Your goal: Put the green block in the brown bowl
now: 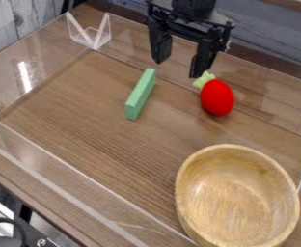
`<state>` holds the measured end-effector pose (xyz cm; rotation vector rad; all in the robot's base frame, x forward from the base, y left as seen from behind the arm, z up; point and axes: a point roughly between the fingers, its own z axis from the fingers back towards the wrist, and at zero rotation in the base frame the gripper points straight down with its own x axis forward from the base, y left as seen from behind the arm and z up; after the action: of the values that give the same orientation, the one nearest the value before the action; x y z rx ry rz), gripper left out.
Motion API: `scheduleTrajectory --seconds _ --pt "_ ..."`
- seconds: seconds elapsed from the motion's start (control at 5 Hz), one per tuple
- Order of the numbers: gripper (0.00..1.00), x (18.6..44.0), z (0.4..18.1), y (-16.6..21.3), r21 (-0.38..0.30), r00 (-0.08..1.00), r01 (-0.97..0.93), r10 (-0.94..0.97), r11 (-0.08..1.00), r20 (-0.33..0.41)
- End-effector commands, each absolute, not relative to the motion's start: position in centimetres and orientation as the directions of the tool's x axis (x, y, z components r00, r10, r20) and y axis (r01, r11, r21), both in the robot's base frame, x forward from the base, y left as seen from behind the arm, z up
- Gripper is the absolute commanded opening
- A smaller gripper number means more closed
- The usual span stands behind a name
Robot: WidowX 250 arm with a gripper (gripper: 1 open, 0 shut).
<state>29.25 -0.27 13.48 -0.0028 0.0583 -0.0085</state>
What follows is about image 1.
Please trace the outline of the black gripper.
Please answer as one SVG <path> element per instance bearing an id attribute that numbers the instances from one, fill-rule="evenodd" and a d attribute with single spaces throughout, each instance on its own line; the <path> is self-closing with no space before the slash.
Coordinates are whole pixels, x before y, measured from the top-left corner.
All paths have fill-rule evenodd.
<path id="1" fill-rule="evenodd" d="M 214 9 L 216 0 L 145 0 L 152 58 L 157 64 L 170 56 L 172 35 L 197 44 L 189 77 L 198 78 L 210 68 L 217 50 L 229 47 L 233 20 Z"/>

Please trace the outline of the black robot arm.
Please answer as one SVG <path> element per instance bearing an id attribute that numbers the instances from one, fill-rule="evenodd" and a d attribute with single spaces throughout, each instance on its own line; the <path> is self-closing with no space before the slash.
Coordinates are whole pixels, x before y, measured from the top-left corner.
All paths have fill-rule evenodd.
<path id="1" fill-rule="evenodd" d="M 145 23 L 153 61 L 160 64 L 170 56 L 172 37 L 197 44 L 189 77 L 198 78 L 210 69 L 218 52 L 229 48 L 233 21 L 214 10 L 216 0 L 146 0 Z"/>

